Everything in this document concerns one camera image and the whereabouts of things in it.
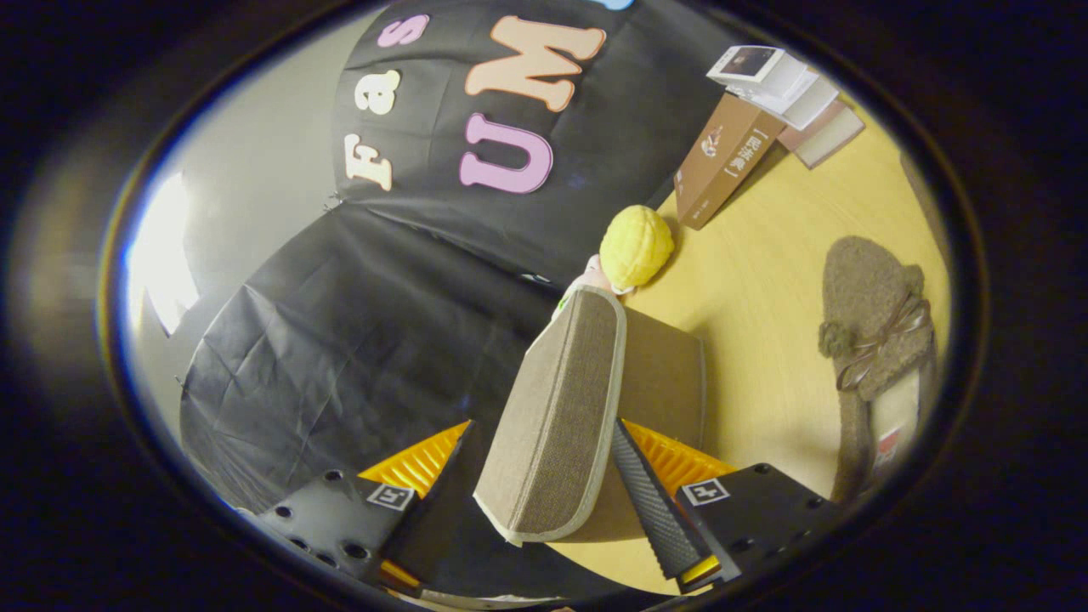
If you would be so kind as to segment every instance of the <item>black fabric backdrop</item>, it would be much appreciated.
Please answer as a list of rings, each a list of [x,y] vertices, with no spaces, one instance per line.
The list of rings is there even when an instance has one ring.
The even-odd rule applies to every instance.
[[[891,95],[918,111],[923,124],[945,135],[939,142],[951,149],[951,162],[967,170],[968,192],[987,203],[979,210],[984,235],[989,244],[1004,245],[988,260],[994,292],[1002,296],[993,314],[1001,333],[988,345],[989,366],[976,400],[979,409],[967,415],[967,433],[957,437],[941,469],[913,495],[913,505],[887,522],[890,527],[860,546],[846,546],[843,554],[765,598],[759,609],[832,601],[848,610],[876,601],[887,610],[962,610],[989,601],[1035,610],[1076,609],[1077,603],[1084,608],[1079,549],[1061,537],[1083,529],[1083,511],[1070,503],[1083,491],[1054,466],[1075,461],[1079,455],[1071,451],[1083,449],[1078,432],[1084,413],[1078,408],[1088,377],[1077,358],[1083,354],[1083,334],[1071,330],[1083,322],[1078,306],[1086,295],[1088,250],[1083,248],[1083,236],[1088,233],[1084,224],[1088,217],[1076,206],[1077,198],[1059,206],[1048,195],[1050,189],[1067,188],[1072,196],[1074,183],[1079,183],[1080,173],[1074,170],[1080,158],[1070,151],[1081,142],[1083,130],[1055,133],[1049,126],[1053,117],[1077,117],[1081,102],[1067,95],[1079,75],[1048,59],[1074,48],[1085,20],[1071,19],[1058,4],[1030,7],[1031,23],[1039,27],[1024,27],[1027,8],[1018,4],[973,0],[935,3],[927,11],[913,3],[852,4],[844,10],[838,3],[791,0],[768,2],[766,8],[780,15],[803,15],[808,33],[855,61],[860,70],[882,75],[881,85]],[[14,194],[33,174],[35,158],[58,130],[70,125],[67,118],[82,110],[89,113],[107,101],[106,91],[119,89],[137,70],[154,70],[153,81],[138,90],[147,98],[109,99],[109,105],[97,107],[123,114],[125,130],[110,132],[113,137],[102,140],[108,148],[95,149],[101,155],[70,160],[92,164],[77,167],[88,178],[81,183],[79,194],[87,204],[78,215],[72,212],[74,197],[27,200],[27,208],[40,205],[50,210],[47,220],[81,220],[78,232],[62,232],[66,242],[49,243],[49,261],[92,260],[100,253],[97,232],[107,225],[116,193],[131,179],[131,164],[149,146],[152,135],[147,126],[172,117],[177,100],[197,91],[255,41],[265,40],[276,30],[270,21],[273,26],[294,23],[314,3],[247,5],[249,13],[239,19],[228,12],[234,7],[224,8],[221,0],[184,5],[141,0],[111,3],[109,10],[71,4],[69,19],[58,20],[47,4],[5,4],[17,15],[24,14],[16,12],[23,9],[34,15],[22,22],[17,16],[5,20],[22,24],[5,37],[12,49],[18,49],[8,57],[35,58],[12,61],[5,72],[20,91],[10,100],[15,111],[9,113],[12,121],[5,130],[11,148],[4,169],[13,180],[0,182],[14,189],[5,199],[10,210],[16,210]],[[231,36],[218,29],[196,37],[194,24],[213,16],[234,24]],[[133,32],[144,35],[132,37]],[[114,44],[126,36],[124,46]],[[178,40],[190,37],[200,42],[202,54],[176,48]],[[87,48],[96,52],[87,53]],[[159,62],[164,50],[185,61],[168,64],[164,72]],[[1002,70],[993,71],[993,65]],[[935,66],[943,70],[931,70]],[[1044,72],[1056,77],[1058,87],[1033,96],[1007,95],[1011,79],[1037,78],[1039,66],[1049,66]],[[932,87],[919,89],[917,83],[927,79]],[[964,103],[962,97],[949,100],[948,93],[957,83],[987,103]],[[163,96],[163,87],[172,87],[172,95]],[[961,128],[963,118],[974,117],[980,107],[1000,110],[1004,114],[999,118],[1007,114],[1006,121],[984,122],[1003,128],[978,132],[993,136],[981,147],[976,133],[964,135]],[[1018,138],[1015,148],[1001,145],[1012,142],[1000,139],[1009,134]],[[1044,160],[1046,172],[1027,182],[1024,176],[1031,166],[1005,157],[1013,152]],[[1002,168],[996,159],[1010,163]],[[73,168],[60,170],[63,178]],[[1080,233],[1071,234],[1071,228]],[[16,255],[20,252],[10,254],[9,261],[17,269],[23,259]],[[67,266],[35,264],[29,272],[71,285]],[[1026,276],[1031,283],[1021,281]],[[7,297],[9,307],[18,304],[16,295]],[[42,329],[51,332],[45,334],[48,344],[8,359],[0,375],[0,387],[10,394],[7,438],[0,448],[7,452],[5,465],[20,466],[20,477],[9,479],[7,489],[9,499],[18,502],[5,509],[10,524],[21,526],[12,530],[14,539],[7,539],[13,562],[5,567],[5,599],[12,608],[188,609],[214,601],[221,608],[333,609],[243,552],[235,546],[239,538],[225,523],[210,528],[207,513],[197,511],[201,504],[178,504],[158,466],[147,462],[134,441],[109,380],[98,374],[101,336],[91,323],[95,307],[83,296],[57,304],[38,299],[33,308],[45,325],[9,330],[20,341],[25,340],[23,334],[42,335]],[[1040,343],[1048,350],[1037,351]],[[1023,359],[1031,351],[1037,358]],[[50,364],[49,378],[15,369],[36,362]],[[53,365],[58,362],[63,367]],[[47,393],[50,389],[63,399],[57,402]],[[82,416],[72,418],[76,408]],[[58,479],[58,474],[65,477]],[[1010,494],[1017,491],[1027,494]],[[323,586],[317,580],[311,585]]]
[[[420,13],[431,19],[418,41],[378,47],[385,26]],[[507,14],[606,30],[596,57],[568,77],[576,91],[564,111],[508,93],[465,94],[472,65],[515,53],[490,38]],[[490,439],[555,289],[581,272],[619,209],[668,184],[722,94],[704,73],[738,41],[659,0],[618,12],[570,0],[388,8],[353,51],[336,91],[343,204],[245,283],[194,355],[181,429],[198,469],[225,501],[260,513],[326,469],[361,470],[466,418]],[[393,110],[360,111],[358,79],[391,69],[401,73]],[[551,143],[554,167],[539,191],[460,184],[468,150],[524,163],[507,145],[470,147],[465,123],[473,112]],[[346,179],[348,133],[391,160],[391,192]],[[541,274],[555,287],[511,272]],[[431,587],[572,598],[621,588],[544,546],[507,544],[470,498]]]
[[[421,232],[342,205],[299,233],[208,330],[185,380],[186,453],[255,513],[339,467],[477,419],[494,432],[553,297]],[[621,587],[543,544],[517,549],[471,498],[431,580],[468,597]]]
[[[430,16],[419,40],[378,46],[384,27],[417,14]],[[473,65],[517,54],[491,39],[505,15],[605,30],[596,56],[576,62],[581,74],[543,78],[574,84],[562,111],[506,91],[465,93]],[[706,72],[730,45],[751,41],[672,0],[639,0],[622,11],[586,0],[397,2],[362,36],[341,75],[331,142],[337,193],[504,269],[566,286],[597,252],[613,216],[644,204],[680,167],[724,94]],[[393,109],[384,115],[359,110],[359,78],[388,70],[401,76]],[[543,186],[512,194],[460,183],[461,156],[469,151],[509,168],[526,163],[524,151],[509,145],[466,142],[465,124],[475,112],[548,140],[554,166]],[[346,134],[358,134],[390,160],[390,192],[347,178]]]

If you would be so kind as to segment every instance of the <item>slipper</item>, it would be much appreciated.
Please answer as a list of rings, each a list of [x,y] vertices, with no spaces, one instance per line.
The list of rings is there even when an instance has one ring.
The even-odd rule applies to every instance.
[[[831,499],[849,501],[892,472],[932,406],[936,341],[918,266],[848,236],[824,267],[819,350],[832,358],[841,443]]]

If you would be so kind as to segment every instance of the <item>wooden floor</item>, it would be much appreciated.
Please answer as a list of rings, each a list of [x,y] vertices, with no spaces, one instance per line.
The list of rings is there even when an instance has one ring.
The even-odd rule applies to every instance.
[[[631,308],[706,343],[703,450],[738,467],[770,463],[823,495],[831,492],[839,452],[834,372],[817,350],[831,244],[860,235],[902,264],[918,264],[939,365],[949,338],[949,273],[899,148],[855,111],[866,128],[845,148],[808,170],[776,144],[700,231],[676,222],[669,196],[659,211],[676,254],[651,284],[626,297]],[[644,538],[553,548],[618,583],[678,592]]]

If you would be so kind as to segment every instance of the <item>cardboard box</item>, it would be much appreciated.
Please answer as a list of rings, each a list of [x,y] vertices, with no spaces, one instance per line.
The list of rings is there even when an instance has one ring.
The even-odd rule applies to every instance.
[[[726,94],[672,178],[677,217],[701,229],[775,143],[784,123]]]

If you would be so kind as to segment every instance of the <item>letter m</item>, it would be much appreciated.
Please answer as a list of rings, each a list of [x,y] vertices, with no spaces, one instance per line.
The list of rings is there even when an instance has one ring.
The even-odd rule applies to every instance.
[[[605,44],[605,30],[601,28],[565,27],[514,15],[498,20],[491,37],[519,54],[474,65],[465,78],[465,93],[475,96],[485,89],[509,91],[543,100],[552,112],[567,108],[574,95],[574,84],[566,78],[549,83],[537,77],[582,72],[578,64],[554,49],[588,60]]]

